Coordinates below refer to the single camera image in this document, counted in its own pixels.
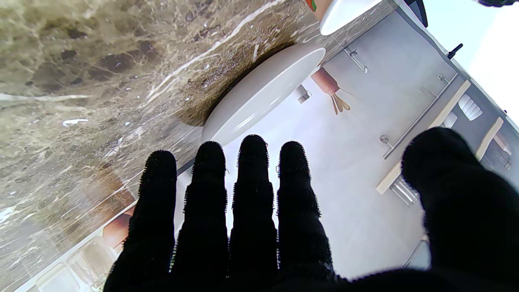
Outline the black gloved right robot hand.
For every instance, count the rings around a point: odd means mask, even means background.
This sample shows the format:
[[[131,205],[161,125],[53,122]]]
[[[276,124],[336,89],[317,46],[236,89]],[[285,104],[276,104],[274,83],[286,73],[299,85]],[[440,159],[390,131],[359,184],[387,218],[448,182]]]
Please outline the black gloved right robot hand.
[[[225,157],[202,144],[187,187],[184,222],[174,235],[176,159],[154,151],[122,253],[105,292],[517,292],[518,192],[484,168],[462,137],[434,127],[417,135],[402,159],[404,180],[425,212],[428,270],[398,268],[348,280],[332,266],[304,148],[280,151],[275,227],[268,152],[244,138],[227,234]]]

